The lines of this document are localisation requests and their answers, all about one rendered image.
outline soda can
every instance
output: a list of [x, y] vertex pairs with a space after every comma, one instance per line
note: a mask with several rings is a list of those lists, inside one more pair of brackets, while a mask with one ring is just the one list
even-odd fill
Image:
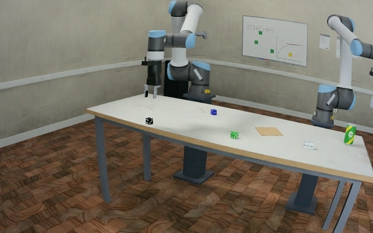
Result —
[[344, 135], [344, 143], [352, 145], [356, 134], [356, 125], [348, 123], [346, 127], [346, 134]]

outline cardboard piece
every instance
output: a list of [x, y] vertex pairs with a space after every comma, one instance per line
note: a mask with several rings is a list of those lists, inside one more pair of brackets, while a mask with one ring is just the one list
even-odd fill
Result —
[[283, 136], [275, 127], [255, 127], [262, 136]]

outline black die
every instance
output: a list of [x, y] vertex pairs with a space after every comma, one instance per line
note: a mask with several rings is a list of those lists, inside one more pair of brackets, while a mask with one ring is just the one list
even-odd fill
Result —
[[145, 121], [148, 125], [151, 125], [151, 124], [153, 124], [153, 118], [151, 118], [151, 117], [148, 117], [148, 118], [146, 118], [146, 121]]

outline parquet floor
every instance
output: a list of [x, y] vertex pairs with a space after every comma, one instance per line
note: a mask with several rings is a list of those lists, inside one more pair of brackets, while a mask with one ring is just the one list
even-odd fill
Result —
[[[309, 120], [213, 101], [309, 124]], [[4, 233], [320, 233], [337, 182], [319, 178], [316, 213], [285, 210], [301, 174], [208, 155], [215, 176], [201, 186], [174, 179], [183, 147], [152, 138], [152, 180], [143, 179], [142, 135], [104, 124], [112, 201], [102, 200], [95, 126], [90, 120], [0, 149], [0, 231]], [[373, 156], [373, 134], [364, 137]], [[345, 233], [373, 230], [373, 184], [363, 183]]]

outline whiteboard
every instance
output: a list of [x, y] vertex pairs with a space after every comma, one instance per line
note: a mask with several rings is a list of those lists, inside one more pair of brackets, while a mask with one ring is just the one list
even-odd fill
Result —
[[308, 25], [243, 16], [242, 55], [307, 66]]

